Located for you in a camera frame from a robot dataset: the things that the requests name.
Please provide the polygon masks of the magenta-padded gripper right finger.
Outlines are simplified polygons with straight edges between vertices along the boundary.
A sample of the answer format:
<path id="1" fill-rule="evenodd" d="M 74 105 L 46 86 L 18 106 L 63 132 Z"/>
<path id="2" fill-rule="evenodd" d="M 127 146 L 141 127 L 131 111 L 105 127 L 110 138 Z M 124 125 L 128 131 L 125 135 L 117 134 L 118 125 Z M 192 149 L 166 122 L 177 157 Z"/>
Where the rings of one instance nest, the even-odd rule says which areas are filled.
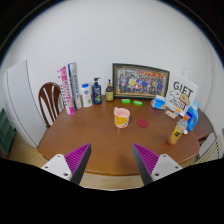
<path id="1" fill-rule="evenodd" d="M 132 154 L 144 185 L 148 185 L 182 169 L 169 155 L 158 155 L 136 143 L 132 145 Z"/>

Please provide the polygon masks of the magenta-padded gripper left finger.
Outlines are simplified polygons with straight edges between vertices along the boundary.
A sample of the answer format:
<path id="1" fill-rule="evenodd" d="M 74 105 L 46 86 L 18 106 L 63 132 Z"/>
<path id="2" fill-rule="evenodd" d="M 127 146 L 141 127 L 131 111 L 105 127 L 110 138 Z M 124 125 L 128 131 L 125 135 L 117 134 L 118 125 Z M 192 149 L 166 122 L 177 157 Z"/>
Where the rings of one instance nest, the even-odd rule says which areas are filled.
<path id="1" fill-rule="evenodd" d="M 85 144 L 66 155 L 56 154 L 42 169 L 79 185 L 91 155 L 91 144 Z"/>

